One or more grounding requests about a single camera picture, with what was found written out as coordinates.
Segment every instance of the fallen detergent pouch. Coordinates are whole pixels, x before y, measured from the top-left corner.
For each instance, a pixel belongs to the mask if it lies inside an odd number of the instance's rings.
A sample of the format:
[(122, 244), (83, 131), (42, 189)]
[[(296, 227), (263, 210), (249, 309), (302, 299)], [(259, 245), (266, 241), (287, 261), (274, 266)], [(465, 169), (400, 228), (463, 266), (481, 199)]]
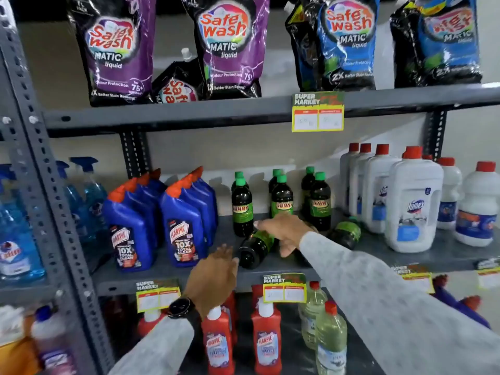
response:
[(416, 5), (427, 85), (480, 82), (476, 0), (417, 0)]
[(92, 107), (143, 102), (151, 90), (156, 0), (67, 0)]
[(284, 25), (291, 37), (298, 87), (301, 92), (321, 90), (314, 33), (300, 3), (294, 6)]
[(260, 97), (269, 0), (182, 0), (195, 22), (204, 98)]
[(203, 75), (197, 59), (173, 62), (154, 81), (153, 101), (159, 104), (201, 99)]
[(394, 40), (394, 88), (425, 85), (423, 53), (417, 36), (421, 13), (414, 1), (408, 0), (390, 18)]
[(375, 89), (380, 0), (301, 0), (316, 36), (323, 90)]

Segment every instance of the metal shelf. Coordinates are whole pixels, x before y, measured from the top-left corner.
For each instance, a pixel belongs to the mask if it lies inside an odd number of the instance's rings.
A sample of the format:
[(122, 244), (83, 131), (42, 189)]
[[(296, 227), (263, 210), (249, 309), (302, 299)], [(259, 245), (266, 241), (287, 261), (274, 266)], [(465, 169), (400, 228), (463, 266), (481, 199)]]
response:
[(55, 296), (55, 288), (47, 279), (26, 284), (0, 283), (0, 304), (25, 305), (33, 302), (49, 302)]
[[(50, 110), (43, 113), (51, 137), (242, 126), (291, 121), (291, 96)], [(346, 117), (482, 107), (500, 103), (500, 83), (347, 92)]]
[[(282, 374), (310, 375), (317, 373), (315, 352), (305, 345), (302, 338), (297, 304), (274, 305), (282, 313)], [(235, 374), (254, 375), (253, 325), (250, 319), (250, 314), (253, 311), (251, 294), (237, 294), (236, 306), (240, 318), (237, 325), (238, 342), (233, 352), (236, 364)], [(347, 325), (347, 375), (384, 375), (384, 371), (373, 358), (358, 333), (349, 323)], [(207, 355), (204, 352), (203, 343), (200, 341), (199, 336), (197, 336), (180, 367), (181, 373), (195, 375), (207, 372)]]
[[(266, 218), (266, 214), (256, 214), (255, 219)], [(342, 218), (341, 213), (334, 211), (332, 218), (335, 225)], [(242, 238), (233, 233), (233, 222), (231, 216), (223, 216), (219, 219), (219, 227), (216, 234), (215, 244), (210, 249), (215, 250), (222, 243), (238, 247)], [(357, 251), (367, 252), (374, 257), (383, 260), (390, 266), (414, 265), (425, 266), (431, 272), (467, 271), (474, 270), (475, 264), (484, 259), (500, 257), (500, 234), (496, 233), (496, 240), (484, 248), (470, 247), (457, 242), (451, 232), (438, 230), (432, 248), (426, 252), (415, 254), (403, 254), (394, 252), (384, 242), (383, 235), (374, 235), (363, 231)], [(96, 255), (87, 260), (88, 263), (96, 262)], [(148, 280), (177, 279), (181, 286), (185, 285), (191, 267), (179, 268), (171, 264), (166, 254), (166, 248), (160, 247), (158, 258), (152, 268), (147, 271), (123, 273), (118, 270), (115, 261), (109, 260), (99, 267), (92, 275), (92, 280), (99, 296), (126, 295), (135, 293), (137, 282)], [(238, 286), (248, 287), (258, 284), (263, 275), (283, 272), (301, 272), (308, 280), (319, 280), (316, 272), (298, 257), (290, 256), (281, 258), (276, 251), (271, 252), (254, 270), (240, 268), (238, 271)]]

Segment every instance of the white bottle cap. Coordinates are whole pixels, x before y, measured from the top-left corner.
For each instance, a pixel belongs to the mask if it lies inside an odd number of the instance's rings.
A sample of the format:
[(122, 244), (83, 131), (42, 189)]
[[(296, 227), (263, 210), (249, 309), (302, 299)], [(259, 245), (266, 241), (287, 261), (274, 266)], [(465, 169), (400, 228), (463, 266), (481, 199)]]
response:
[(259, 297), (259, 315), (262, 317), (271, 317), (274, 313), (274, 304), (272, 302), (264, 302), (263, 297)]
[(190, 60), (192, 58), (191, 51), (187, 47), (184, 47), (181, 50), (181, 53), (183, 54), (184, 61)]
[(295, 5), (288, 1), (286, 5), (284, 6), (284, 11), (287, 12), (288, 14), (291, 14), (293, 10), (295, 9)]
[(153, 322), (158, 320), (160, 316), (161, 316), (161, 310), (159, 309), (148, 310), (147, 312), (144, 312), (144, 321)]
[(216, 320), (222, 315), (222, 309), (221, 306), (219, 305), (218, 307), (215, 307), (214, 309), (210, 309), (209, 315), (207, 318), (209, 320)]

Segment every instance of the black bottle with green cap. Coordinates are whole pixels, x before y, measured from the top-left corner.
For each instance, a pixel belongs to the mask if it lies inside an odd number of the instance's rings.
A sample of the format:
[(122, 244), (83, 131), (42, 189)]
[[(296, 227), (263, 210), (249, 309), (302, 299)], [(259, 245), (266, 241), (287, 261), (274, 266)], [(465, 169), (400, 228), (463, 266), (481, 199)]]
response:
[[(243, 179), (245, 178), (245, 177), (243, 176), (243, 172), (242, 172), (242, 171), (236, 171), (236, 172), (234, 173), (234, 182), (233, 182), (233, 184), (232, 184), (232, 186), (231, 186), (231, 195), (233, 194), (234, 189), (236, 188), (236, 179), (238, 179), (238, 178), (240, 178), (240, 177), (242, 177)], [(245, 187), (247, 187), (248, 189), (250, 189), (250, 187), (248, 186), (248, 183), (247, 183), (247, 182), (245, 182)]]
[(293, 213), (293, 192), (286, 183), (286, 175), (278, 176), (271, 193), (271, 218), (280, 212)]
[(333, 242), (353, 250), (361, 237), (358, 219), (349, 217), (349, 220), (339, 222), (327, 237)]
[(231, 200), (233, 202), (233, 229), (240, 237), (247, 237), (253, 232), (252, 193), (246, 186), (244, 177), (236, 178)]
[(235, 256), (240, 258), (241, 267), (256, 268), (269, 254), (272, 245), (274, 237), (263, 230), (258, 230), (241, 243)]
[[(272, 170), (272, 178), (269, 181), (269, 198), (271, 198), (272, 190), (276, 187), (276, 184), (278, 184), (278, 176), (282, 173), (283, 170), (281, 168), (274, 168)], [(269, 216), (272, 217), (271, 205), (269, 206)]]
[(320, 232), (330, 229), (332, 224), (332, 206), (330, 186), (324, 181), (324, 172), (316, 172), (315, 182), (310, 190), (309, 221)]
[(307, 220), (309, 219), (309, 195), (311, 191), (312, 183), (314, 183), (314, 167), (307, 166), (305, 168), (305, 176), (302, 178), (301, 188), (302, 188), (302, 216)]

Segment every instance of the light gray shirt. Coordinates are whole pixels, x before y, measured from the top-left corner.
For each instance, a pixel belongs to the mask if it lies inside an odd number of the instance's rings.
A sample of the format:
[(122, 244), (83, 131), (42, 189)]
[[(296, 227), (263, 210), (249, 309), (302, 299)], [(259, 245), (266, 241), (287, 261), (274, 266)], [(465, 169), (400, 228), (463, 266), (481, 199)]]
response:
[[(300, 249), (387, 375), (500, 374), (500, 336), (380, 259), (313, 232)], [(188, 321), (164, 318), (109, 375), (175, 375), (193, 335)]]

